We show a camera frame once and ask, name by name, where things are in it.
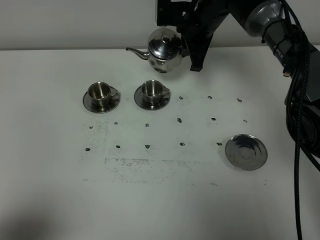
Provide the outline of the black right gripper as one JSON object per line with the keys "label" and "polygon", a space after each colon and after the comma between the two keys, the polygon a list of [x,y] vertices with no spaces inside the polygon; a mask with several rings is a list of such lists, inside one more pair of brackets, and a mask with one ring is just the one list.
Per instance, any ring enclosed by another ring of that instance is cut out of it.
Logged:
{"label": "black right gripper", "polygon": [[190,70],[200,72],[216,28],[228,16],[227,0],[192,0],[177,31],[191,60]]}

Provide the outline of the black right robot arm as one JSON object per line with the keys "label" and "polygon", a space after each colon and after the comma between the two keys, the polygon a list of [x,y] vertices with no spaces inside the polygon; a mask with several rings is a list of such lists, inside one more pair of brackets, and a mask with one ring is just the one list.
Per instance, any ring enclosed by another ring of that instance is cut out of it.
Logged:
{"label": "black right robot arm", "polygon": [[191,59],[203,67],[213,34],[227,15],[246,33],[260,37],[291,78],[285,98],[286,125],[306,154],[320,154],[320,52],[308,40],[297,16],[284,0],[193,0],[177,25]]}

